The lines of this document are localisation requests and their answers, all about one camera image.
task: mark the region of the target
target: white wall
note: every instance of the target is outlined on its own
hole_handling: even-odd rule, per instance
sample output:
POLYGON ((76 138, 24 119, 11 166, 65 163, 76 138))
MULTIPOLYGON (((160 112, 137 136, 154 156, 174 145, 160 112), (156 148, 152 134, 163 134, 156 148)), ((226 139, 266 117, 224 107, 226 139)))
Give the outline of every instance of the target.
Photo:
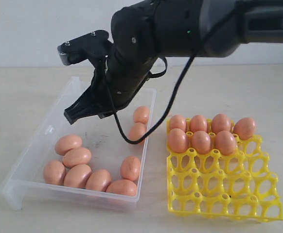
MULTIPOLYGON (((139 1, 0 0, 0 67, 61 66, 57 45, 97 29, 110 31, 113 13, 136 2, 139 1)), ((171 58, 170 65, 182 65, 186 60, 171 58)), ((283 45, 244 45, 228 58, 195 62, 246 63, 283 63, 283 45)))

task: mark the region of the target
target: tabletop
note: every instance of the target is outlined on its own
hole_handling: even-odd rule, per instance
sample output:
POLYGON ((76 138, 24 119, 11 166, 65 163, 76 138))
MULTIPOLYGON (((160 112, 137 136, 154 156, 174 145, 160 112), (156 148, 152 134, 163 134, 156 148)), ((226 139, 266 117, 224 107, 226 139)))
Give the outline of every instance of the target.
MULTIPOLYGON (((182 67, 148 81, 157 97, 152 124, 163 114, 182 67)), ((91 67, 0 68, 0 184, 31 135, 71 78, 90 82, 91 67)), ((277 173, 283 203, 283 65, 193 66, 170 112, 212 118, 225 113, 234 121, 253 117, 269 169, 277 173)), ((283 232, 283 221, 256 223, 201 216, 177 217, 167 210, 165 124, 150 137, 141 198, 134 212, 117 212, 73 203, 25 198, 13 211, 0 195, 0 232, 283 232)))

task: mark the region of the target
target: robotic arm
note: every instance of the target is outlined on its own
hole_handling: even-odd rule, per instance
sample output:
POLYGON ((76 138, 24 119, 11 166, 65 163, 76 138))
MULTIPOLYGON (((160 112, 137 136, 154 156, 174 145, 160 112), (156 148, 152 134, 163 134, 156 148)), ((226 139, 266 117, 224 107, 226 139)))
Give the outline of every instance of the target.
POLYGON ((58 46, 64 65, 95 67, 90 87, 64 112, 70 124, 127 107, 165 74, 150 72, 159 58, 167 67, 166 57, 227 57, 241 44, 283 43, 283 0, 144 0, 117 11, 111 33, 113 43, 98 30, 58 46))

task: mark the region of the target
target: egg tray cell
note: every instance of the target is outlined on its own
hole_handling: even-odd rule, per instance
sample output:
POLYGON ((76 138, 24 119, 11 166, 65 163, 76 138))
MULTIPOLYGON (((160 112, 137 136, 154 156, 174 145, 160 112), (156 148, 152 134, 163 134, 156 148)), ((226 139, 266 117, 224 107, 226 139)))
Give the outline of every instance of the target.
MULTIPOLYGON (((186 121, 189 128, 190 119, 186 121)), ((214 146, 215 134, 211 132, 211 122, 208 119, 209 135, 214 146)), ((187 132, 189 139, 192 135, 192 132, 187 132)), ((198 154, 194 148, 188 148, 184 153, 175 153, 167 144, 170 153, 167 157, 170 212, 178 216, 226 216, 233 220, 283 220, 283 206, 276 188, 278 176, 269 171, 269 154, 261 151, 262 138, 254 135, 244 141, 236 134, 234 137, 238 150, 230 156, 224 156, 216 149, 203 155, 198 154), (259 170, 255 170, 254 165, 258 161, 262 165, 259 170), (269 184, 268 188, 262 191, 266 183, 269 184)))

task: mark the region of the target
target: egg in tray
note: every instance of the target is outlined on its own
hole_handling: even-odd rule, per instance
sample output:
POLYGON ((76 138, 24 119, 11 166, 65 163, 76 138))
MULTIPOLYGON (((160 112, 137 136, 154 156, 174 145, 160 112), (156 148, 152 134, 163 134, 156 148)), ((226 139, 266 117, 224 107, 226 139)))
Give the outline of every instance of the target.
POLYGON ((168 210, 178 216, 202 215, 233 220, 283 220, 276 184, 261 150, 256 124, 236 124, 227 115, 202 115, 167 121, 168 210))

